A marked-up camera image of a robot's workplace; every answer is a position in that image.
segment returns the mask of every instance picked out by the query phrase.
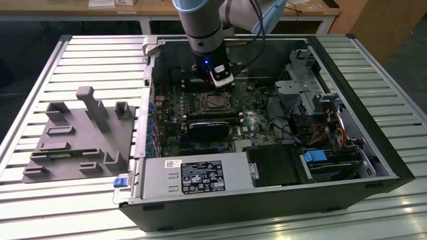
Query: motherboard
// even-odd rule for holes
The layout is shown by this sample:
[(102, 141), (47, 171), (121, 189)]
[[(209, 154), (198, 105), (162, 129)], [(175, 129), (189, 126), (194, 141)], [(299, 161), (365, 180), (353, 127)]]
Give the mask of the motherboard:
[(222, 89), (211, 88), (201, 79), (159, 85), (155, 104), (162, 156), (234, 153), (250, 146), (275, 144), (265, 109), (267, 94), (267, 87), (250, 79), (237, 80)]

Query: wooden table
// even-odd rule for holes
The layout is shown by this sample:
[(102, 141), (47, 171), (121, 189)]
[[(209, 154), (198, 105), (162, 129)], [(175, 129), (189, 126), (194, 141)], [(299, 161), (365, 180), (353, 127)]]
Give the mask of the wooden table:
[(134, 6), (91, 10), (90, 0), (0, 0), (0, 21), (139, 21), (142, 1)]
[[(139, 21), (142, 33), (153, 34), (151, 21), (179, 21), (173, 0), (138, 0), (134, 6), (117, 5), (113, 9), (91, 10), (90, 0), (0, 0), (0, 21)], [(323, 0), (298, 4), (297, 13), (286, 8), (281, 21), (321, 22), (318, 34), (327, 34), (338, 8)]]
[[(151, 21), (179, 21), (179, 13), (174, 7), (173, 0), (141, 0), (141, 28), (143, 34), (150, 35)], [(291, 5), (283, 11), (281, 21), (315, 21), (321, 22), (317, 34), (327, 34), (335, 17), (341, 15), (339, 8), (330, 8), (323, 0), (311, 0), (309, 3), (298, 4), (297, 9)]]

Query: circuit board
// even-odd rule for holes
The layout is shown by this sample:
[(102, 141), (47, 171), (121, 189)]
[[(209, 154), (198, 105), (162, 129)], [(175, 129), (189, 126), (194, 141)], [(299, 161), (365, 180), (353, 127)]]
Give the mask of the circuit board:
[[(166, 96), (157, 97), (157, 106), (161, 109), (163, 157), (242, 152), (242, 147), (273, 145), (278, 142), (266, 116), (266, 88), (253, 85), (250, 80), (237, 80), (229, 91), (206, 93), (187, 93), (178, 86), (162, 89)], [(231, 123), (226, 137), (194, 140), (189, 136), (187, 118), (202, 112), (237, 113), (237, 116), (225, 118)]]

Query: blue tab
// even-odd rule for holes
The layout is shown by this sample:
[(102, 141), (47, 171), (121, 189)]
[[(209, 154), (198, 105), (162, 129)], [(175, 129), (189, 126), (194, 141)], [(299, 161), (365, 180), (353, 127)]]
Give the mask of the blue tab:
[(329, 160), (326, 152), (322, 150), (307, 151), (305, 154), (306, 162), (317, 162)]
[(129, 178), (127, 177), (118, 177), (115, 180), (114, 180), (114, 183), (113, 183), (113, 186), (115, 188), (125, 188), (129, 186)]

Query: table leg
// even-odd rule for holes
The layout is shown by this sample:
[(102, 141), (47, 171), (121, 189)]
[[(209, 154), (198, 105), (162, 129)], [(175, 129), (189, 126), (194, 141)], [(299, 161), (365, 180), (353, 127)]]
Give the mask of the table leg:
[(150, 16), (141, 16), (139, 17), (139, 25), (141, 25), (141, 30), (143, 35), (151, 35), (153, 34), (153, 29), (150, 27), (150, 21), (151, 17)]
[(319, 25), (318, 32), (315, 34), (329, 34), (333, 27), (335, 16), (325, 16), (323, 21)]

